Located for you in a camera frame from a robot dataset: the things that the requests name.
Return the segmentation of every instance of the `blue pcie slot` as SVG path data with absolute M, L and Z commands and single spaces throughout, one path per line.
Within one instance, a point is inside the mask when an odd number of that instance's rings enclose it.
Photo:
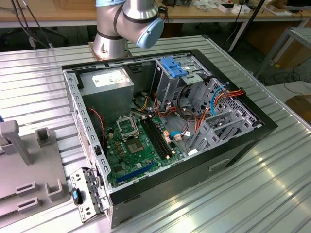
M 133 171 L 133 172 L 127 174 L 127 175 L 121 176 L 121 177 L 117 178 L 117 182 L 119 183 L 119 182 L 125 181 L 125 180 L 133 178 L 133 177 L 135 177 L 135 176 L 137 176 L 137 175 L 139 175 L 141 173 L 149 171 L 153 164 L 154 163 L 151 163 L 151 164 L 149 164 L 147 166 L 144 166 L 144 167 L 142 167 L 142 168 L 140 168 L 140 169 L 138 169 L 136 171 Z

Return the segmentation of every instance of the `aluminum extrusion table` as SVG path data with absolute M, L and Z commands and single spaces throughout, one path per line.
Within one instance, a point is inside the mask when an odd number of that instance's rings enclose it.
M 281 46 L 284 44 L 285 41 L 287 41 L 287 43 L 289 42 L 292 43 L 294 39 L 299 41 L 301 44 L 308 47 L 309 49 L 311 49 L 311 28 L 286 29 L 281 35 L 280 39 L 276 42 L 276 44 L 273 46 L 271 51 L 268 53 L 266 58 L 261 63 L 258 71 L 255 73 L 255 77 L 258 78 L 260 74 L 263 73 L 263 71 L 266 69 L 267 65 L 273 58 L 273 56 L 279 51 L 279 49 L 281 48 Z M 286 49 L 288 48 L 286 44 L 279 53 L 283 54 L 286 51 Z
M 214 42 L 201 36 L 162 39 L 149 50 L 130 44 L 134 56 L 199 49 L 279 127 L 243 159 L 114 232 L 310 232 L 310 126 L 279 102 Z M 69 175 L 87 166 L 70 115 L 61 65 L 94 61 L 89 46 L 0 53 L 0 114 L 16 119 L 21 134 L 55 130 Z M 110 232 L 102 216 L 82 225 L 72 198 L 0 232 Z

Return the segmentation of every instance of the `white label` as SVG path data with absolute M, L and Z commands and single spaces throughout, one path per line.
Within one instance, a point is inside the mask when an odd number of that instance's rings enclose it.
M 198 152 L 198 150 L 196 149 L 196 148 L 194 148 L 192 151 L 190 151 L 189 153 L 188 153 L 188 155 L 190 156 L 190 155 L 193 155 L 193 154 L 195 154 L 195 153 L 197 153 Z
M 191 133 L 189 131 L 185 132 L 185 136 L 190 137 Z
M 119 70 L 108 74 L 95 75 L 93 76 L 92 80 L 96 87 L 108 86 L 112 84 L 130 81 L 130 79 L 125 77 Z

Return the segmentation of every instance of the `ram slot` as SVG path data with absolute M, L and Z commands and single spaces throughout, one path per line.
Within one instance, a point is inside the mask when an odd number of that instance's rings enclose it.
M 171 156 L 171 150 L 168 148 L 166 142 L 162 138 L 158 129 L 155 127 L 151 120 L 141 121 L 141 125 L 144 128 L 146 134 L 148 135 L 151 143 L 153 144 L 155 150 L 162 160 L 167 159 L 167 156 Z

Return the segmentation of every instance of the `power cable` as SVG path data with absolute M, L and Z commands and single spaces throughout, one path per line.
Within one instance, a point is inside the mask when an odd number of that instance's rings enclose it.
M 13 10 L 14 10 L 14 13 L 15 13 L 15 16 L 21 26 L 21 28 L 23 29 L 23 31 L 28 35 L 29 37 L 29 43 L 30 45 L 35 49 L 35 44 L 33 42 L 39 42 L 41 45 L 43 45 L 44 47 L 48 48 L 48 46 L 46 46 L 45 44 L 43 44 L 41 41 L 35 39 L 31 34 L 31 32 L 29 32 L 28 30 L 25 29 L 24 25 L 22 24 L 20 18 L 19 18 L 19 15 L 18 15 L 18 12 L 17 12 L 17 8 L 16 8 L 16 5 L 14 3 L 13 0 L 11 0 L 11 4 L 13 6 Z
M 48 45 L 50 46 L 50 48 L 53 48 L 52 43 L 49 41 L 48 37 L 45 35 L 44 31 L 42 30 L 40 24 L 38 23 L 37 19 L 35 18 L 33 12 L 31 11 L 30 7 L 27 5 L 26 0 L 23 0 L 24 5 L 26 6 L 27 10 L 29 11 L 29 13 L 31 14 L 31 16 L 34 18 L 35 23 L 38 25 L 38 28 L 40 29 L 40 31 L 42 32 L 42 34 L 44 35 L 46 41 L 48 42 Z
M 235 22 L 234 22 L 234 25 L 236 25 L 236 27 L 235 27 L 234 31 L 232 32 L 232 34 L 231 34 L 230 36 L 228 36 L 227 39 L 225 40 L 225 42 L 224 42 L 224 44 L 223 44 L 223 47 L 222 47 L 223 49 L 225 48 L 225 45 L 226 45 L 227 41 L 231 38 L 231 36 L 235 33 L 235 31 L 236 31 L 237 28 L 238 28 L 237 21 L 238 21 L 238 18 L 239 18 L 239 16 L 240 16 L 242 7 L 243 7 L 243 5 L 244 5 L 244 2 L 245 2 L 245 0 L 242 0 L 241 7 L 240 7 L 240 10 L 239 10 L 238 16 L 236 17 Z

